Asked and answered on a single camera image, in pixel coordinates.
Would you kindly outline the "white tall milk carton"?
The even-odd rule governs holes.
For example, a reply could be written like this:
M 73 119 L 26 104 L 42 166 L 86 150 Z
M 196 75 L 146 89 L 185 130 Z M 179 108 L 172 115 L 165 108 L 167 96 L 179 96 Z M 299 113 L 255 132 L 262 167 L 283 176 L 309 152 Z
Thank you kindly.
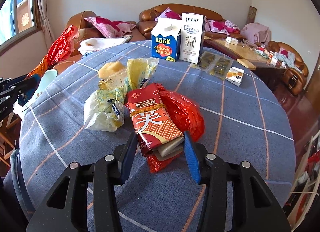
M 182 14 L 180 60 L 198 64 L 203 49 L 206 16 Z

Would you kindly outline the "clear sachet strip right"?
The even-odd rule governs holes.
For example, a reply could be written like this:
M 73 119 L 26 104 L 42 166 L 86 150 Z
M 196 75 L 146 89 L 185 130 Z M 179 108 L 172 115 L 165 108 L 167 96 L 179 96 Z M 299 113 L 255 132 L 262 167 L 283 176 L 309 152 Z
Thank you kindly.
M 227 73 L 229 72 L 232 66 L 232 63 L 233 63 L 232 59 L 228 59 L 222 56 L 217 56 L 214 59 L 208 73 L 221 80 L 225 80 Z

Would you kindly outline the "clear bag red print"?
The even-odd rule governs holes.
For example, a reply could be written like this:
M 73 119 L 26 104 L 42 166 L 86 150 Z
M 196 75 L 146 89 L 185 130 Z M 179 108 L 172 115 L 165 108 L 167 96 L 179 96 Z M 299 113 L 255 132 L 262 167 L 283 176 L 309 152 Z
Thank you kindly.
M 200 107 L 191 99 L 175 91 L 159 86 L 159 95 L 167 108 L 171 120 L 181 132 L 188 131 L 192 140 L 197 142 L 205 131 L 204 118 Z

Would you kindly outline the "brown leather long sofa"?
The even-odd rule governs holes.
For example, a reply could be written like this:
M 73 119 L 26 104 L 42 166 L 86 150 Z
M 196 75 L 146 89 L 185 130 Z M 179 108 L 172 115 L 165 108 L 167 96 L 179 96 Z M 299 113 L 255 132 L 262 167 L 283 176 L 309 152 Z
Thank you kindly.
M 152 43 L 173 46 L 179 41 L 198 41 L 204 39 L 245 38 L 238 33 L 230 33 L 225 28 L 223 17 L 211 10 L 184 4 L 162 4 L 139 15 L 137 28 Z

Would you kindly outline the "blue LOOK milk carton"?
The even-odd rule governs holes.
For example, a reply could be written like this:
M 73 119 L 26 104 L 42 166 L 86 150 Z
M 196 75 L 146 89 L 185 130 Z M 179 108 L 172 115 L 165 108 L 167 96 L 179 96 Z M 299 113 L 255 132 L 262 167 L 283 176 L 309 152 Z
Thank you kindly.
M 160 18 L 151 31 L 151 56 L 176 62 L 179 59 L 182 21 Z

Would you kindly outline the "small white snack box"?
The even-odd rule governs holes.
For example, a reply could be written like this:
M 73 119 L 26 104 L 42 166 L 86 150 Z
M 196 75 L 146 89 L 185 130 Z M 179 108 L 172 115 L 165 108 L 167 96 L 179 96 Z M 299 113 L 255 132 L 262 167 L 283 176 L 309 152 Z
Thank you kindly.
M 244 76 L 244 70 L 233 66 L 227 72 L 226 81 L 229 81 L 230 83 L 236 86 L 240 86 L 242 83 L 243 76 Z

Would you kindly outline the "clear snack wrapper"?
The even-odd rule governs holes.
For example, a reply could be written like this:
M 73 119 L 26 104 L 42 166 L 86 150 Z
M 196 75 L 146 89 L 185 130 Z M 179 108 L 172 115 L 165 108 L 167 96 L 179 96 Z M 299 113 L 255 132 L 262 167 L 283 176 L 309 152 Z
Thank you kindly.
M 115 88 L 123 87 L 127 79 L 126 69 L 120 70 L 105 79 L 101 79 L 98 83 L 101 90 L 113 90 Z

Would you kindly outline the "beige curtain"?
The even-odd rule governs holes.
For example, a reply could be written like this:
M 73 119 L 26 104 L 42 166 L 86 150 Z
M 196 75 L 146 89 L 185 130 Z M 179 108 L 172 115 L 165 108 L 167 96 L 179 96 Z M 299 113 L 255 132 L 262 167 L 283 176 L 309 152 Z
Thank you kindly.
M 44 34 L 44 41 L 47 49 L 49 49 L 52 43 L 55 41 L 55 37 L 48 18 L 48 0 L 37 0 L 37 3 L 40 12 L 41 28 Z

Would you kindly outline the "red snack package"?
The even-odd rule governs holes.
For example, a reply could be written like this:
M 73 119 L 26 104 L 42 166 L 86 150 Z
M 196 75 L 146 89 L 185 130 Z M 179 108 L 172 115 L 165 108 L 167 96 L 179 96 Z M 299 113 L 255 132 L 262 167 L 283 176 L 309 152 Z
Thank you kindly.
M 180 156 L 184 135 L 170 118 L 155 83 L 129 91 L 126 106 L 150 172 L 159 172 Z

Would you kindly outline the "pink pillow right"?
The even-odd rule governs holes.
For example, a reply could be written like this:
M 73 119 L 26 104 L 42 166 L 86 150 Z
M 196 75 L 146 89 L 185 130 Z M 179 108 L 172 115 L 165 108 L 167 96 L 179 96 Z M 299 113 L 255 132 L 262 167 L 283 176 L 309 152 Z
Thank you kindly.
M 205 30 L 211 33 L 229 35 L 224 23 L 220 21 L 206 20 Z

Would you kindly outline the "clear sachet strip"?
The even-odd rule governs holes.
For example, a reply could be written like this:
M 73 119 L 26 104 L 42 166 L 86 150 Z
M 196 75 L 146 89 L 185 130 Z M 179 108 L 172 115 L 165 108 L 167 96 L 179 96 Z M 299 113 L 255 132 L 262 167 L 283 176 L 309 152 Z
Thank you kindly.
M 228 59 L 222 56 L 217 56 L 214 59 L 208 73 L 221 80 L 225 80 L 227 73 L 229 72 L 232 66 L 232 63 L 233 63 L 232 59 Z
M 213 63 L 214 59 L 215 54 L 204 51 L 197 65 L 201 70 L 206 70 Z

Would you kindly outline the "yellow sponge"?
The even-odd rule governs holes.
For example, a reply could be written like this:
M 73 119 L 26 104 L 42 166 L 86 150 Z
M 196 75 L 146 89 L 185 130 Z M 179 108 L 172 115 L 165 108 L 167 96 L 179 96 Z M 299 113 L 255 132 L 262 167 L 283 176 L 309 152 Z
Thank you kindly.
M 98 71 L 98 76 L 100 79 L 107 79 L 111 75 L 122 71 L 125 69 L 125 66 L 120 62 L 109 62 L 102 66 Z

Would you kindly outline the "red plastic bag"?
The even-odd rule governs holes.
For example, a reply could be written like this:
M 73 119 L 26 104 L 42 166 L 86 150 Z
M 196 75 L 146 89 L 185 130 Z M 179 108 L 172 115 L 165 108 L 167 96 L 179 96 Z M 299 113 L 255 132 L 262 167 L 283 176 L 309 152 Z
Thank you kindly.
M 78 38 L 78 36 L 78 28 L 75 25 L 69 25 L 49 48 L 46 58 L 48 66 L 68 59 L 74 51 L 74 39 Z

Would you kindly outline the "pink red pillow on chaise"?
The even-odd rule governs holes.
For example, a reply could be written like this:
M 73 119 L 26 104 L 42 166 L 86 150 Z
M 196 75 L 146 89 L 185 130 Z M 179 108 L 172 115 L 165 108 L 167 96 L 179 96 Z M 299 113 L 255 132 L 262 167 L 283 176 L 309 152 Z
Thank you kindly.
M 107 18 L 91 16 L 84 18 L 97 28 L 100 33 L 106 38 L 116 38 L 131 33 L 132 29 L 136 27 L 135 24 L 124 21 L 111 21 Z

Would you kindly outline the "pink covered chair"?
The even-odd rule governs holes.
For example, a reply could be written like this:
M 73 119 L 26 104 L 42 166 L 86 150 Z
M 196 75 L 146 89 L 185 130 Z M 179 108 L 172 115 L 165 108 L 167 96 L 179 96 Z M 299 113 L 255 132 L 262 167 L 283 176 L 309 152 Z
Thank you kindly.
M 271 40 L 270 28 L 260 23 L 246 24 L 240 34 L 251 43 L 264 43 L 267 45 Z

